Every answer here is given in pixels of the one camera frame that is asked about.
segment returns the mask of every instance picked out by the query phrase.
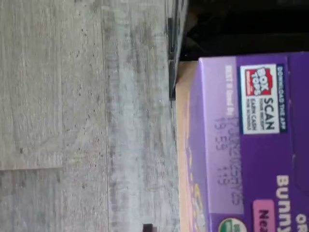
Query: green circular logo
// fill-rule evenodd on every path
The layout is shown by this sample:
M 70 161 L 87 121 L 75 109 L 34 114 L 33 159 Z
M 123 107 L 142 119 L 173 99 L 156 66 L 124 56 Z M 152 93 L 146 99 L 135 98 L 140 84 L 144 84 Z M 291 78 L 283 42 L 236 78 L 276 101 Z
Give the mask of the green circular logo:
M 247 228 L 241 220 L 227 218 L 220 223 L 218 232 L 247 232 Z

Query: cardboard box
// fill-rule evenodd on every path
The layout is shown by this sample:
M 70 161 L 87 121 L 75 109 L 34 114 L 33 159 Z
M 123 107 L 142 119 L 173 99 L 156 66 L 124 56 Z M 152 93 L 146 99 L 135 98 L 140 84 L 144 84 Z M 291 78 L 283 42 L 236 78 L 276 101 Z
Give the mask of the cardboard box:
M 182 232 L 308 231 L 308 64 L 309 53 L 201 58 L 180 79 Z

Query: pink label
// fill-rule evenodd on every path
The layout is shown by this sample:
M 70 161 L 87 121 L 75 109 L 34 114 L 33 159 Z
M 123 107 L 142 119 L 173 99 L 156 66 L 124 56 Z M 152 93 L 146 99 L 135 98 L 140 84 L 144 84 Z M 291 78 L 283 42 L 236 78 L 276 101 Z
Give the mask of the pink label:
M 272 200 L 253 202 L 254 232 L 275 232 L 275 204 Z

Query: wooden floor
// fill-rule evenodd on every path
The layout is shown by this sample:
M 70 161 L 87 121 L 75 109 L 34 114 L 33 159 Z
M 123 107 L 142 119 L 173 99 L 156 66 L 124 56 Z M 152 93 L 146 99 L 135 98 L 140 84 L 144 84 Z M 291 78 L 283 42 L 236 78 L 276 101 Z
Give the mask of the wooden floor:
M 0 232 L 179 231 L 165 0 L 0 0 Z

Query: box tops for education label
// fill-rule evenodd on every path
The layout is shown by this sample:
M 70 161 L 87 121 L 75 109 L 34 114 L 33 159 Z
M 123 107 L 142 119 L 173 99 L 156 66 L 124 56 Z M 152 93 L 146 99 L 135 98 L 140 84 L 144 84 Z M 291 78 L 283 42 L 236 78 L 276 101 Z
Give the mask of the box tops for education label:
M 286 132 L 284 66 L 240 66 L 239 84 L 242 133 Z

